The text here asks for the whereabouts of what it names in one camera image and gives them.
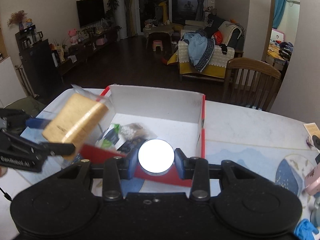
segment circular black mount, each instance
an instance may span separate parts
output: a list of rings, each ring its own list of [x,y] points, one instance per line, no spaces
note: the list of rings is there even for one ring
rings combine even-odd
[[[11,203],[18,229],[44,237],[68,235],[97,212],[97,198],[81,183],[60,179],[59,183],[37,186],[20,192]]]
[[[218,216],[231,228],[256,237],[278,236],[292,231],[302,206],[287,189],[256,179],[238,180],[214,201]]]

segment dark wooden floor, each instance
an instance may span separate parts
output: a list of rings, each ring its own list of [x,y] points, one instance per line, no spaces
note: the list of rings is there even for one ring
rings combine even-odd
[[[164,52],[169,51],[169,39],[164,41]],[[143,36],[115,42],[79,64],[64,76],[66,86],[76,84],[83,88],[105,88],[110,84],[136,85],[201,92],[207,100],[220,101],[223,83],[194,79],[179,82],[177,66],[161,62],[161,51],[146,50]]]

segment wooden chair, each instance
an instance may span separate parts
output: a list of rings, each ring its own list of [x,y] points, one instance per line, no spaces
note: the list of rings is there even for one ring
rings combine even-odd
[[[247,70],[247,74],[246,74],[243,90],[242,92],[240,92],[242,89],[243,77],[246,70]],[[240,79],[238,82],[239,86],[236,89],[236,93],[235,93],[235,86],[236,86],[237,77],[239,75],[239,71],[240,71]],[[235,105],[249,106],[250,108],[252,108],[255,106],[255,102],[258,100],[258,103],[255,106],[255,108],[259,109],[263,98],[265,98],[264,104],[262,106],[262,110],[266,111],[275,93],[280,77],[281,77],[281,73],[267,63],[254,60],[254,59],[249,59],[249,58],[233,58],[229,60],[227,63],[226,75],[225,75],[224,85],[223,85],[222,102],[229,103],[229,104],[232,104],[233,102],[233,104]],[[229,94],[228,88],[229,88],[231,78],[232,78],[232,86],[231,86],[231,94]]]

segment round led light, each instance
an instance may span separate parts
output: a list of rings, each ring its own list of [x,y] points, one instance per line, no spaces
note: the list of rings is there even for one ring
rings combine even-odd
[[[164,174],[173,164],[174,151],[169,143],[160,139],[146,141],[138,152],[138,160],[146,173]]]

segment yellow giraffe toy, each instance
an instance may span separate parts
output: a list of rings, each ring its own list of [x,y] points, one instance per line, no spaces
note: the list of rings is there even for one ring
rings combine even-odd
[[[163,23],[165,24],[168,20],[168,14],[167,14],[167,2],[161,2],[159,3],[159,6],[162,7],[162,12],[163,12]]]

